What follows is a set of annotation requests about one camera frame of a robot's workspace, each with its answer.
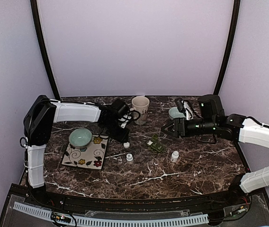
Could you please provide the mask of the white pill bottle cap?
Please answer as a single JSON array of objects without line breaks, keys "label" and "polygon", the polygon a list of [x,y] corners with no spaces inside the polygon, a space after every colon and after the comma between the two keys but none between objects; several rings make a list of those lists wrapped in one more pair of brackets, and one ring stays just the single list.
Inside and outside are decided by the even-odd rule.
[{"label": "white pill bottle cap", "polygon": [[123,144],[124,148],[129,148],[130,147],[130,143],[129,142],[126,142]]}]

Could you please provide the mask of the green weekly pill organizer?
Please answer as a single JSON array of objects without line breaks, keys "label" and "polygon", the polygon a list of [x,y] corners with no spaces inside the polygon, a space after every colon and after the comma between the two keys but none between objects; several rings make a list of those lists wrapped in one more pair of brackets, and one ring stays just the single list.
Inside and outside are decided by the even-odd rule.
[{"label": "green weekly pill organizer", "polygon": [[149,150],[153,153],[162,153],[164,151],[164,146],[159,142],[159,135],[158,134],[153,134],[151,139],[147,141],[147,147]]}]

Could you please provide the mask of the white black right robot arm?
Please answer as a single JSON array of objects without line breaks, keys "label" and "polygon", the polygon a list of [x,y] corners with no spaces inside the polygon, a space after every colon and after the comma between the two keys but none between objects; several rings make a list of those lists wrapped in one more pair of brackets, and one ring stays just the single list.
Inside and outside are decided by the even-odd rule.
[{"label": "white black right robot arm", "polygon": [[[204,95],[197,100],[201,116],[175,118],[161,131],[175,138],[216,135],[219,138],[269,148],[269,125],[251,116],[226,116],[218,95]],[[251,173],[237,175],[225,194],[225,202],[235,205],[243,194],[269,186],[269,166]]]}]

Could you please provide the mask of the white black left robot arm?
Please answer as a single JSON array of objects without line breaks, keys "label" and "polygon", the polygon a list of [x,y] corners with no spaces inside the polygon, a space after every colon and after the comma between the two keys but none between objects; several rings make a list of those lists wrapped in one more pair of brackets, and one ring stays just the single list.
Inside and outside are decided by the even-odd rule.
[{"label": "white black left robot arm", "polygon": [[24,135],[20,144],[26,150],[25,168],[27,182],[34,190],[31,198],[39,206],[46,206],[50,196],[40,187],[44,180],[44,153],[50,140],[53,125],[61,122],[89,122],[96,123],[105,129],[107,135],[120,143],[128,142],[130,122],[130,107],[121,99],[116,99],[111,104],[94,102],[66,102],[50,99],[40,95],[28,113],[23,125]]}]

